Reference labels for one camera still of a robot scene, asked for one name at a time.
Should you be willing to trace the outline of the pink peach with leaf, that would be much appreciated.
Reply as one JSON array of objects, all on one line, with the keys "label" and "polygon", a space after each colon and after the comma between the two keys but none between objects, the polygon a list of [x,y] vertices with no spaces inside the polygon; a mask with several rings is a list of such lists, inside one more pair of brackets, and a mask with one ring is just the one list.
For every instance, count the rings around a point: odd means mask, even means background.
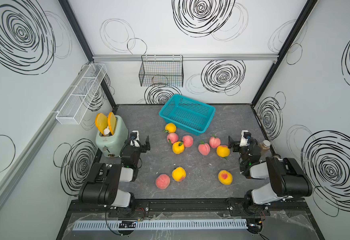
[{"label": "pink peach with leaf", "polygon": [[210,153],[210,145],[208,143],[205,143],[204,141],[201,141],[198,146],[198,151],[203,156],[207,156]]}]

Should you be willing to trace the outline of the yellow peach red spot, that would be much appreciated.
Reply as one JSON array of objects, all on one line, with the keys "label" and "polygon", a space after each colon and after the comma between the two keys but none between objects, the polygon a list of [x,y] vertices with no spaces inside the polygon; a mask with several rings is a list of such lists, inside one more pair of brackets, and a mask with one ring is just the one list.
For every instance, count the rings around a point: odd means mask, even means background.
[{"label": "yellow peach red spot", "polygon": [[231,185],[231,183],[233,182],[233,176],[230,172],[226,170],[221,170],[218,174],[218,180],[223,185]]}]

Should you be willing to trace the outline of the teal plastic basket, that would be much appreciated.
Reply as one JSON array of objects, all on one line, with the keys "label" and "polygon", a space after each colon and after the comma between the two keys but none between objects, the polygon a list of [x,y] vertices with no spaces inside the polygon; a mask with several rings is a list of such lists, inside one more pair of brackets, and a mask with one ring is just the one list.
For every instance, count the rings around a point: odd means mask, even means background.
[{"label": "teal plastic basket", "polygon": [[215,107],[194,99],[173,95],[159,112],[166,123],[199,136],[206,132],[215,115]]}]

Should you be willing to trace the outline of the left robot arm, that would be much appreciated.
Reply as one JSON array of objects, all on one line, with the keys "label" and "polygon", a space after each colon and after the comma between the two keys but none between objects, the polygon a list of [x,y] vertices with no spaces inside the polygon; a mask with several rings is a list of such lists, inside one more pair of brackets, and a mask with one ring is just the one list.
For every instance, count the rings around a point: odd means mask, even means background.
[{"label": "left robot arm", "polygon": [[119,164],[94,163],[79,194],[82,204],[113,207],[134,214],[137,203],[133,193],[119,189],[120,182],[134,182],[137,179],[141,154],[151,150],[150,138],[142,144],[132,135],[125,141]]}]

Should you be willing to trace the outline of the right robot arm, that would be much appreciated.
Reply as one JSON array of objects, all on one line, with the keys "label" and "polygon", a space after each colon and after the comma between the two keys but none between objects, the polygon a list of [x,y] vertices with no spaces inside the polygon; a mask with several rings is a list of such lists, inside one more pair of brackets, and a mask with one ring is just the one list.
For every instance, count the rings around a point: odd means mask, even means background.
[{"label": "right robot arm", "polygon": [[312,184],[296,159],[273,155],[262,161],[261,147],[250,132],[243,132],[240,141],[228,137],[228,148],[240,154],[239,168],[244,177],[269,180],[268,184],[247,191],[242,201],[246,214],[254,215],[273,202],[312,195]]}]

